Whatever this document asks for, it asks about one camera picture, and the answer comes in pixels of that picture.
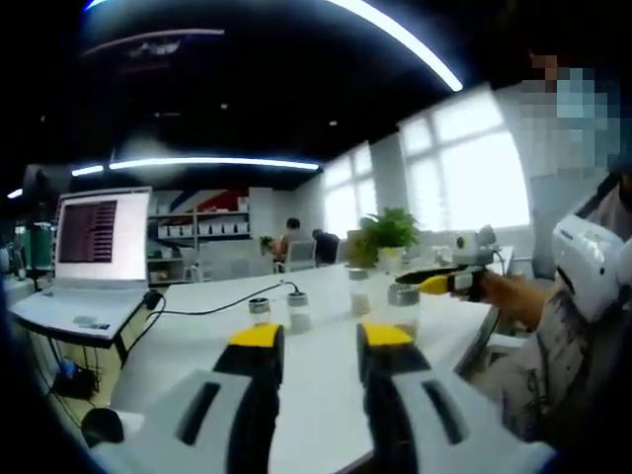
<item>jar lid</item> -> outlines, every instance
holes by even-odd
[[[307,304],[307,294],[302,291],[295,291],[287,296],[287,305],[292,308],[300,308],[302,306],[307,306]]]
[[[270,301],[267,298],[254,298],[248,301],[248,309],[251,314],[264,314],[270,312]]]
[[[368,271],[366,269],[349,269],[349,279],[352,281],[368,279]]]
[[[419,301],[419,290],[412,284],[393,283],[388,287],[388,304],[391,306],[414,306]]]

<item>glass jar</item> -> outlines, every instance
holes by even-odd
[[[352,300],[352,314],[358,317],[368,314],[371,304],[367,270],[349,269],[349,293]]]
[[[272,312],[267,298],[254,298],[248,301],[250,317],[255,326],[265,326],[271,323]]]
[[[388,321],[417,340],[420,295],[416,286],[393,283],[388,287]]]
[[[290,293],[287,296],[287,311],[289,313],[288,334],[302,334],[311,329],[307,294],[301,291]]]

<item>green container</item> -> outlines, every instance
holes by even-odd
[[[36,224],[36,227],[34,230],[27,229],[23,235],[26,268],[30,270],[33,267],[33,260],[36,270],[48,271],[51,270],[52,229],[47,224]]]

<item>black ceiling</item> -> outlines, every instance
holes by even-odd
[[[107,163],[113,150],[117,159],[325,162],[452,94],[398,41],[326,0],[109,0],[85,14],[81,2],[45,3],[29,27],[35,46],[20,50],[16,41],[5,58],[15,67],[0,154],[17,166],[3,179],[2,197],[20,186],[27,163]],[[422,40],[465,88],[521,75],[522,64],[494,33],[502,0],[369,3]],[[182,29],[197,31],[173,33]],[[170,33],[116,44],[156,32]],[[205,171],[177,172],[178,186],[293,189],[309,178]],[[175,187],[168,178],[158,181]]]

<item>ceiling light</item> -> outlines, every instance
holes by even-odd
[[[78,170],[72,171],[72,176],[85,176],[92,175],[93,173],[101,173],[103,171],[103,166],[89,166],[87,168],[80,168]]]
[[[298,161],[264,160],[257,158],[215,158],[206,156],[193,156],[186,158],[146,158],[141,160],[119,161],[110,165],[111,170],[123,170],[125,168],[138,168],[142,166],[166,166],[166,165],[250,165],[272,166],[277,168],[292,168],[296,170],[318,170],[314,163],[302,163]]]
[[[19,198],[21,195],[22,195],[22,188],[19,188],[18,190],[13,191],[12,193],[8,193],[7,198],[9,199]]]
[[[359,17],[364,18],[370,23],[373,23],[377,28],[382,30],[393,37],[404,46],[408,47],[414,54],[416,54],[425,64],[428,65],[434,73],[441,78],[441,80],[447,84],[447,86],[453,91],[458,92],[463,89],[463,85],[456,78],[456,76],[450,71],[445,64],[421,41],[402,27],[395,20],[389,16],[383,14],[375,7],[372,7],[362,0],[325,0],[327,2],[338,5],[352,13],[355,13]]]
[[[85,12],[86,10],[90,10],[92,7],[96,7],[97,5],[99,5],[100,3],[104,3],[107,2],[108,0],[91,0],[88,5],[86,5],[83,9],[83,11]]]

